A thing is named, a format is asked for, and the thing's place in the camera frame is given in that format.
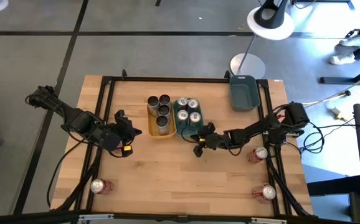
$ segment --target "robotic arm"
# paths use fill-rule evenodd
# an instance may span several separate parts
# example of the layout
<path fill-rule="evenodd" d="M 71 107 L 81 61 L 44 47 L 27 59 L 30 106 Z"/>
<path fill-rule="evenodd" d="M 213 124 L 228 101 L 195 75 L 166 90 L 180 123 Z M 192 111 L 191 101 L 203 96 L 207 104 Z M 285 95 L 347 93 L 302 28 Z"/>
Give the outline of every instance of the robotic arm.
<path fill-rule="evenodd" d="M 79 108 L 72 108 L 63 101 L 59 100 L 54 94 L 51 86 L 39 86 L 37 90 L 25 99 L 28 105 L 35 108 L 41 107 L 46 110 L 53 110 L 63 117 L 64 123 L 61 128 L 71 135 L 71 132 L 79 134 L 82 142 L 91 142 L 97 146 L 112 152 L 121 149 L 122 157 L 127 157 L 133 153 L 130 145 L 135 136 L 141 134 L 139 129 L 133 128 L 131 121 L 125 116 L 123 110 L 115 114 L 115 124 L 105 124 L 98 116 L 89 111 Z"/>
<path fill-rule="evenodd" d="M 203 148 L 213 150 L 216 148 L 240 149 L 252 137 L 262 133 L 267 133 L 271 145 L 281 145 L 286 141 L 285 137 L 288 133 L 303 134 L 301 128 L 304 128 L 308 122 L 309 118 L 303 105 L 292 102 L 278 106 L 264 119 L 244 129 L 226 130 L 222 135 L 215 133 L 215 126 L 213 123 L 209 123 L 203 126 L 198 134 L 191 136 L 193 140 L 198 142 L 198 146 L 194 148 L 194 153 L 197 157 L 201 157 Z"/>

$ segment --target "yellow tray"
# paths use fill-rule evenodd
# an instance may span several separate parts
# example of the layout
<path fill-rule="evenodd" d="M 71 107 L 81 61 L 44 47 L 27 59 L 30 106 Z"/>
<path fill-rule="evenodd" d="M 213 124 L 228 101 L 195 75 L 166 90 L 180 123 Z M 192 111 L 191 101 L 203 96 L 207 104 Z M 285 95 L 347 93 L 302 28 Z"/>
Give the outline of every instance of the yellow tray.
<path fill-rule="evenodd" d="M 170 120 L 170 127 L 169 127 L 169 134 L 160 135 L 158 131 L 158 127 L 156 126 L 156 118 L 154 117 L 151 112 L 149 112 L 148 105 L 147 105 L 147 120 L 148 120 L 148 134 L 155 139 L 166 139 L 173 137 L 176 133 L 176 127 L 174 125 L 174 115 L 173 115 L 173 108 L 170 110 L 170 114 L 172 119 Z"/>

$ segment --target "silver can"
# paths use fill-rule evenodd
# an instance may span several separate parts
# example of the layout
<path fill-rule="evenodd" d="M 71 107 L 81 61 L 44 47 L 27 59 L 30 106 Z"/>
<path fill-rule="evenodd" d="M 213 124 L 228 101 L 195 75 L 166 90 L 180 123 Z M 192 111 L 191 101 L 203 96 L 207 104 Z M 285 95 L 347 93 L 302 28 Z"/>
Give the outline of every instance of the silver can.
<path fill-rule="evenodd" d="M 95 179 L 90 184 L 90 190 L 96 194 L 109 194 L 113 189 L 113 184 L 109 180 Z"/>
<path fill-rule="evenodd" d="M 158 100 L 158 97 L 156 96 L 150 96 L 147 100 L 147 103 L 148 103 L 148 109 L 149 109 L 149 112 L 157 117 L 158 116 L 158 108 L 159 108 L 159 100 Z"/>
<path fill-rule="evenodd" d="M 168 119 L 168 122 L 170 122 L 170 108 L 166 105 L 162 105 L 158 108 L 158 116 L 164 116 Z"/>
<path fill-rule="evenodd" d="M 192 129 L 198 128 L 198 124 L 199 124 L 200 120 L 201 120 L 201 115 L 198 112 L 191 113 L 189 127 Z"/>
<path fill-rule="evenodd" d="M 178 112 L 178 124 L 181 129 L 187 127 L 188 121 L 188 112 L 186 110 L 181 110 Z"/>
<path fill-rule="evenodd" d="M 191 115 L 192 112 L 196 112 L 199 106 L 199 102 L 197 99 L 188 100 L 188 110 Z"/>
<path fill-rule="evenodd" d="M 160 135 L 169 134 L 169 121 L 165 116 L 159 116 L 156 118 L 156 125 Z"/>
<path fill-rule="evenodd" d="M 178 103 L 179 110 L 185 110 L 187 107 L 188 100 L 187 100 L 187 98 L 182 97 L 177 100 L 177 103 Z"/>
<path fill-rule="evenodd" d="M 166 105 L 169 108 L 172 108 L 171 102 L 170 102 L 170 96 L 168 95 L 161 95 L 159 97 L 159 104 L 160 105 Z"/>

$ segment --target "soda can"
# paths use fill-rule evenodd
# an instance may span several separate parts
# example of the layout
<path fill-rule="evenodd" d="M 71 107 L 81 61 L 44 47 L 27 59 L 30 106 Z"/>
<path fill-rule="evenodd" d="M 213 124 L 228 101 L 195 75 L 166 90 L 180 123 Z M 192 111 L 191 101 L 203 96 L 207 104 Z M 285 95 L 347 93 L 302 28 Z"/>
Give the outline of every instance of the soda can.
<path fill-rule="evenodd" d="M 149 112 L 155 117 L 158 116 L 159 100 L 156 96 L 150 96 L 147 100 Z"/>
<path fill-rule="evenodd" d="M 189 127 L 192 129 L 196 129 L 198 127 L 198 123 L 201 120 L 201 115 L 198 112 L 192 112 L 190 114 L 190 125 Z"/>
<path fill-rule="evenodd" d="M 264 147 L 257 147 L 247 154 L 247 160 L 250 164 L 256 164 L 267 157 L 267 149 Z"/>
<path fill-rule="evenodd" d="M 107 195 L 113 190 L 113 184 L 109 180 L 95 179 L 90 184 L 90 190 L 95 194 Z"/>
<path fill-rule="evenodd" d="M 180 128 L 186 128 L 188 121 L 188 112 L 186 110 L 181 110 L 178 112 L 178 124 Z"/>
<path fill-rule="evenodd" d="M 170 96 L 168 95 L 162 95 L 159 97 L 159 104 L 162 105 L 166 105 L 169 108 L 171 108 L 171 102 L 170 102 Z"/>
<path fill-rule="evenodd" d="M 185 110 L 187 108 L 188 100 L 184 97 L 177 100 L 179 110 Z"/>
<path fill-rule="evenodd" d="M 165 116 L 156 118 L 156 125 L 158 126 L 158 133 L 160 135 L 169 134 L 169 122 Z"/>
<path fill-rule="evenodd" d="M 166 105 L 162 105 L 158 108 L 158 116 L 164 116 L 168 119 L 168 122 L 170 122 L 170 109 Z"/>
<path fill-rule="evenodd" d="M 275 189 L 268 185 L 263 184 L 252 189 L 252 197 L 260 201 L 271 201 L 275 198 Z"/>
<path fill-rule="evenodd" d="M 188 100 L 188 113 L 196 112 L 199 106 L 199 102 L 197 99 L 190 99 Z"/>

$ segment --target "wood grain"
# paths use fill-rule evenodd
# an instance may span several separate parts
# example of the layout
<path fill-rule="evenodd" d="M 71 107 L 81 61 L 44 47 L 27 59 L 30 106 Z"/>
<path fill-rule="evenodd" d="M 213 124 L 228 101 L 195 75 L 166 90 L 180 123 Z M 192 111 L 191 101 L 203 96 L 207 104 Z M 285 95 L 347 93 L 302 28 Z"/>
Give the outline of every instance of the wood grain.
<path fill-rule="evenodd" d="M 101 78 L 85 77 L 78 107 L 94 111 Z M 269 80 L 269 85 L 273 107 L 288 102 L 281 80 Z M 92 210 L 272 217 L 271 203 L 259 202 L 250 195 L 253 187 L 268 182 L 265 161 L 250 165 L 245 158 L 246 153 L 262 145 L 261 136 L 252 138 L 238 157 L 225 150 L 205 149 L 202 157 L 197 158 L 192 151 L 194 145 L 177 136 L 157 140 L 148 135 L 146 101 L 151 95 L 162 94 L 171 96 L 172 100 L 182 96 L 197 98 L 205 123 L 213 122 L 218 133 L 226 129 L 243 128 L 258 121 L 257 109 L 249 112 L 235 112 L 231 109 L 228 84 L 116 82 L 110 121 L 114 121 L 113 115 L 117 110 L 123 109 L 133 126 L 141 129 L 143 134 L 133 142 L 134 153 L 130 157 L 116 159 L 103 151 L 99 177 L 112 181 L 114 190 L 110 195 L 96 195 Z M 294 139 L 288 141 L 296 144 Z M 69 139 L 67 150 L 75 143 Z M 52 208 L 58 207 L 77 185 L 85 149 L 86 145 L 80 146 L 64 160 Z M 283 146 L 282 157 L 290 190 L 303 207 L 312 213 L 299 153 L 292 146 Z M 283 211 L 278 187 L 277 193 Z"/>

